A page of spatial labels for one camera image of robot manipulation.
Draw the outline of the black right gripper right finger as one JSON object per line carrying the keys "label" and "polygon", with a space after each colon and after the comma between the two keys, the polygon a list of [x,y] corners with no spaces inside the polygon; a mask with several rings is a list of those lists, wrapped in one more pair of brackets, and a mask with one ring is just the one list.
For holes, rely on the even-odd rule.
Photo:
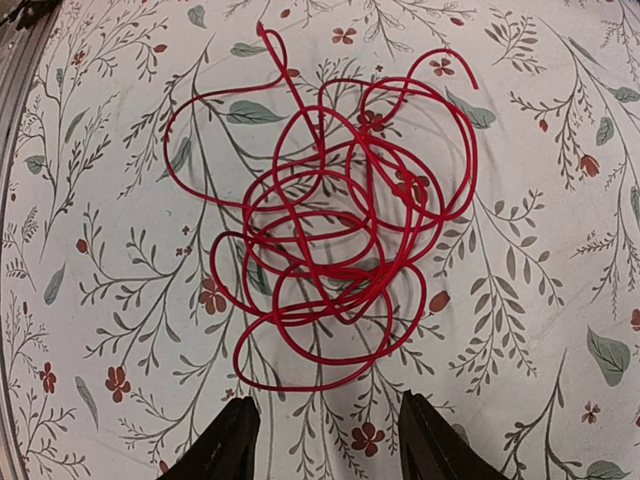
{"label": "black right gripper right finger", "polygon": [[398,417],[405,480],[505,480],[421,394],[403,393]]}

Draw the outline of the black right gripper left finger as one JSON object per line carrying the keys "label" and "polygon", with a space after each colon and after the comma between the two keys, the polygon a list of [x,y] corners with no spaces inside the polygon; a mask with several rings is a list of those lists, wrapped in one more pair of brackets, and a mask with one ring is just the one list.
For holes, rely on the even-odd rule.
{"label": "black right gripper left finger", "polygon": [[253,479],[259,429],[260,415],[253,398],[232,399],[164,478]]}

